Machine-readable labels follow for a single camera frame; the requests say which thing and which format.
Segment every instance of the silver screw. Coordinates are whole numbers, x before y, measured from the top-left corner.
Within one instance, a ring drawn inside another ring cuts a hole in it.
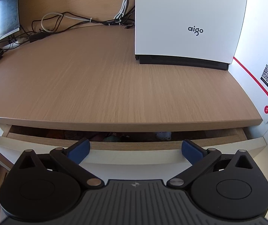
[[[87,180],[87,184],[90,186],[99,186],[101,184],[101,180],[98,178],[91,178]]]
[[[184,184],[184,181],[180,178],[172,178],[169,183],[173,186],[181,186]]]

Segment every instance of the desk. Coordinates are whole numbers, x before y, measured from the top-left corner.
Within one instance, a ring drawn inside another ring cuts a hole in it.
[[[196,131],[262,119],[228,71],[140,65],[134,29],[78,28],[0,60],[0,123],[36,128]]]

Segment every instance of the red circle logo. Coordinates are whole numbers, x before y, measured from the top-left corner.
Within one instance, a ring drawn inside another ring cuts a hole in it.
[[[265,114],[268,114],[268,106],[264,107],[264,112],[265,112]]]

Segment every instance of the blue gripper pad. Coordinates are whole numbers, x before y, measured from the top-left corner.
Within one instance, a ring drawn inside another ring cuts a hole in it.
[[[205,156],[205,150],[202,151],[203,148],[196,147],[194,146],[196,145],[195,143],[192,142],[191,144],[189,142],[192,141],[184,140],[182,142],[181,150],[182,155],[193,165]]]
[[[74,161],[76,164],[80,164],[81,161],[88,156],[90,152],[90,142],[88,139],[80,140],[77,143],[74,143],[71,147],[66,149],[67,157]]]

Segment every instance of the aigo logo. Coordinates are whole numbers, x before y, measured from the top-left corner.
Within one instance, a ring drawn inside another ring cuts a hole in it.
[[[200,29],[200,28],[196,28],[195,26],[192,28],[192,27],[188,27],[188,30],[189,31],[193,31],[194,33],[197,33],[196,36],[199,35],[199,33],[203,33],[204,30],[203,29]]]

